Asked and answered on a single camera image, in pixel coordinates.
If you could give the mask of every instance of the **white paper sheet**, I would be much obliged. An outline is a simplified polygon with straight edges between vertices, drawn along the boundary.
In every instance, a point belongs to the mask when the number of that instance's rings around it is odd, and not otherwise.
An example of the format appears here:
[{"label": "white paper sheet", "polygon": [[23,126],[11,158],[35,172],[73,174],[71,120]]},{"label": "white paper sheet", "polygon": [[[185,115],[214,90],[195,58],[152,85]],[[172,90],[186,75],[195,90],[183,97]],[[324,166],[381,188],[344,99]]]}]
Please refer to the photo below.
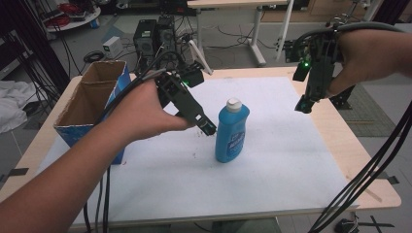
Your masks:
[{"label": "white paper sheet", "polygon": [[[346,184],[310,117],[294,110],[299,97],[288,78],[207,80],[190,92],[216,125],[228,98],[248,106],[242,152],[218,162],[216,137],[197,127],[129,145],[122,165],[112,166],[109,221],[310,212]],[[41,170],[66,150],[57,137]]]}]

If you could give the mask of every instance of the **blue bottle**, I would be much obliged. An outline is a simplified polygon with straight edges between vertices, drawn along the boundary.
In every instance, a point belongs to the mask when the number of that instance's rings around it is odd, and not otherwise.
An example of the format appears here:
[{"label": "blue bottle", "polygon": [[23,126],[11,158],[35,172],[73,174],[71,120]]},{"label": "blue bottle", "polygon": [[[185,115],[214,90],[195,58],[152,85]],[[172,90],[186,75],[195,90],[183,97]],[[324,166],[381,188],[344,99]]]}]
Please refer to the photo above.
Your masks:
[{"label": "blue bottle", "polygon": [[246,119],[249,109],[236,98],[227,100],[219,112],[218,136],[215,156],[222,163],[233,160],[242,150],[245,141]]}]

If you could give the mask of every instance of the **hand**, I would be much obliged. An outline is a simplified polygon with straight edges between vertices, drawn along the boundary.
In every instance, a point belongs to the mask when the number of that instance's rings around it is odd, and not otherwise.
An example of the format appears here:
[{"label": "hand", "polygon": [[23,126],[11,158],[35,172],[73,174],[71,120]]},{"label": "hand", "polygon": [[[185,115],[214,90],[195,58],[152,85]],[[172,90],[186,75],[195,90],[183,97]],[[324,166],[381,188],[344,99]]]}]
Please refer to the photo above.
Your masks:
[{"label": "hand", "polygon": [[106,121],[113,130],[121,132],[127,144],[193,126],[184,118],[169,115],[161,108],[154,80],[145,81],[130,91]]},{"label": "hand", "polygon": [[339,36],[344,63],[343,70],[328,88],[336,95],[346,88],[364,81],[385,78],[399,72],[411,76],[411,34],[383,31],[356,30]]}]

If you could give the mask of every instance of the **cardboard box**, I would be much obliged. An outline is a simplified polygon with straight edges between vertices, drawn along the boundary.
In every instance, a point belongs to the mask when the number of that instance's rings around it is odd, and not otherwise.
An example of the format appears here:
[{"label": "cardboard box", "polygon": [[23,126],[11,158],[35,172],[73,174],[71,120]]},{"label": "cardboard box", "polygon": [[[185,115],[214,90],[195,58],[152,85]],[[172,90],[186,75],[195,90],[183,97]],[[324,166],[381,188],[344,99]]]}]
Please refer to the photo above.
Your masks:
[{"label": "cardboard box", "polygon": [[[54,123],[54,129],[73,147],[92,128],[105,106],[129,83],[124,61],[93,62]],[[121,164],[123,151],[112,164]]]}]

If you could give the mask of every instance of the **computer tower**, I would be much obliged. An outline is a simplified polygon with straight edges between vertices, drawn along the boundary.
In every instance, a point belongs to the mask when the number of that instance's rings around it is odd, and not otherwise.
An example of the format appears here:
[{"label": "computer tower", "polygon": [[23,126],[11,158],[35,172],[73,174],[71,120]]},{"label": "computer tower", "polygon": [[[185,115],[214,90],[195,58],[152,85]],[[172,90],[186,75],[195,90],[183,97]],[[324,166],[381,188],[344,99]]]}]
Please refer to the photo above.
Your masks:
[{"label": "computer tower", "polygon": [[157,21],[158,39],[163,47],[162,51],[176,51],[175,18],[161,16]]},{"label": "computer tower", "polygon": [[142,56],[154,57],[158,51],[155,19],[141,19],[133,36],[133,44]]}]

